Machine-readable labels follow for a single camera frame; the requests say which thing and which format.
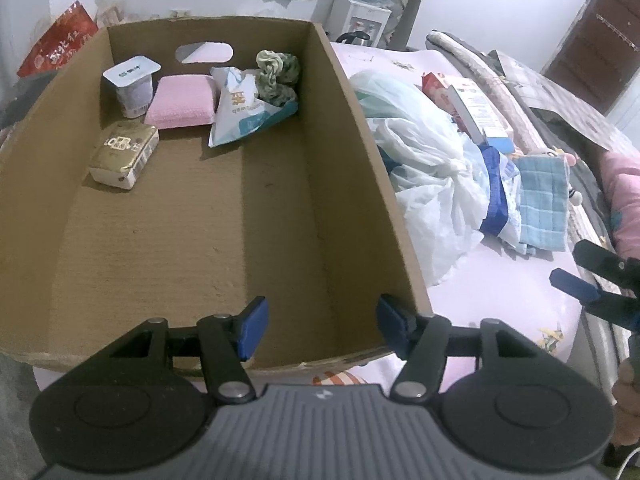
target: cable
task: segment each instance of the cable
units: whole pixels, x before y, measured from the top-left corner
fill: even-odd
[[[624,472],[625,467],[629,464],[631,459],[635,457],[638,453],[640,453],[640,446],[636,447],[631,453],[629,453],[629,456],[625,458],[625,461],[620,466],[620,469],[618,470],[618,474],[616,475],[614,480],[620,480],[620,478],[622,478],[622,473]]]

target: wooden door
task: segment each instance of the wooden door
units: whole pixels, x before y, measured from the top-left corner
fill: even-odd
[[[640,68],[640,0],[591,0],[545,76],[606,114]]]

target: kettle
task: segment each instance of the kettle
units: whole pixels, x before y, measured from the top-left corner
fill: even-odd
[[[353,32],[341,34],[335,42],[371,46],[371,36],[362,30],[354,30]]]

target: yogurt cup lid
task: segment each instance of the yogurt cup lid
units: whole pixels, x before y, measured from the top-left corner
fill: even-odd
[[[160,65],[145,56],[136,56],[105,70],[102,75],[118,88],[124,88],[160,70]]]

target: red bag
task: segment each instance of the red bag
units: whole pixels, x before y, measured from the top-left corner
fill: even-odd
[[[94,20],[80,2],[74,2],[33,46],[18,70],[18,77],[60,68],[96,32]]]

